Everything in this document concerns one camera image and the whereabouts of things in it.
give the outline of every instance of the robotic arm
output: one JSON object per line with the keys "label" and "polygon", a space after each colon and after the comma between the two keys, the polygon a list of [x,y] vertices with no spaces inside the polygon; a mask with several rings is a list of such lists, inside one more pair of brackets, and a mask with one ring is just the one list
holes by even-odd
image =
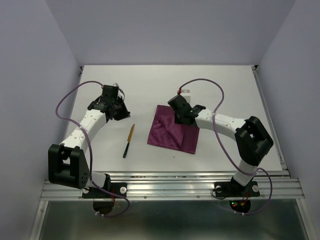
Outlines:
{"label": "robotic arm", "polygon": [[[175,112],[175,123],[214,131],[214,113],[205,106],[191,107],[186,99],[189,100],[188,97],[183,97],[182,92],[168,101]],[[216,114],[215,123],[218,133],[236,141],[241,157],[238,166],[241,171],[237,170],[229,183],[219,183],[223,187],[216,195],[223,198],[243,196],[244,193],[252,191],[250,187],[256,183],[252,183],[251,180],[262,158],[269,152],[274,142],[261,121],[254,116],[240,119]]]}
{"label": "robotic arm", "polygon": [[[122,120],[130,117],[124,103],[123,91],[115,83],[104,85],[102,94],[93,101],[80,123],[86,131],[89,139],[95,137],[97,132],[109,120]],[[52,144],[48,150],[48,178],[51,183],[64,185],[72,188],[95,188],[89,178],[89,168],[85,157],[88,143],[82,129],[77,127],[59,145]],[[109,191],[111,180],[108,174],[92,172],[92,179],[101,188]]]}

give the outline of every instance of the white wall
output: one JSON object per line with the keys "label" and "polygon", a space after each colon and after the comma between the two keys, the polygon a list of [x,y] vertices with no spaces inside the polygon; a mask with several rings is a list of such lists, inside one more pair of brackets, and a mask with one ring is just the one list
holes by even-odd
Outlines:
{"label": "white wall", "polygon": [[290,173],[320,234],[320,1],[297,0],[258,67]]}
{"label": "white wall", "polygon": [[1,1],[0,34],[0,238],[27,239],[79,65],[44,0]]}
{"label": "white wall", "polygon": [[294,0],[46,0],[81,65],[257,64]]}

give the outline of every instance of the purple fabric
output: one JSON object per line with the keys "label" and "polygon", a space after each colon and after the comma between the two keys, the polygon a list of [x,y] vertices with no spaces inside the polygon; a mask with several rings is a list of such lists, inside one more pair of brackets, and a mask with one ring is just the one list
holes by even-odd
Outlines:
{"label": "purple fabric", "polygon": [[198,127],[175,124],[172,108],[158,105],[147,144],[195,154],[198,136]]}

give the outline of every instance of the screw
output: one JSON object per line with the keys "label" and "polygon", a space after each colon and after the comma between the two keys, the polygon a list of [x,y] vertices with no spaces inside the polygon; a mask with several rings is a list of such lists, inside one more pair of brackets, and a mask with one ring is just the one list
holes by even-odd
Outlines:
{"label": "screw", "polygon": [[258,187],[257,185],[253,185],[253,186],[252,186],[252,190],[253,190],[255,193],[257,193],[257,192],[259,192],[259,187]]}
{"label": "screw", "polygon": [[120,187],[121,194],[125,194],[126,192],[127,192],[127,189],[124,186]]}

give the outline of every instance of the white tabletop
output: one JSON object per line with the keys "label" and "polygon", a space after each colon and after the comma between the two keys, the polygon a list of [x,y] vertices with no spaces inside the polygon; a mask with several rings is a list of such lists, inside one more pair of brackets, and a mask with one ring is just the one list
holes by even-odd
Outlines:
{"label": "white tabletop", "polygon": [[[258,117],[271,134],[266,113],[258,92],[251,66],[225,65],[86,65],[81,83],[99,81],[105,85],[118,83],[125,93],[125,104],[131,117],[109,121],[92,141],[93,170],[120,172],[234,171],[221,150],[214,132],[200,129],[196,153],[190,154],[147,144],[157,105],[168,105],[183,83],[207,78],[224,89],[225,99],[218,113],[235,118]],[[221,99],[220,90],[204,81],[185,87],[191,91],[191,106],[196,104],[214,110]],[[94,83],[77,92],[71,118],[81,121],[88,105],[101,94]],[[134,132],[126,158],[123,153],[131,126]],[[70,123],[69,135],[75,126]],[[222,142],[236,163],[240,156],[236,142],[221,135]],[[89,162],[89,151],[86,152]],[[281,164],[273,146],[262,160],[267,171],[280,171]]]}

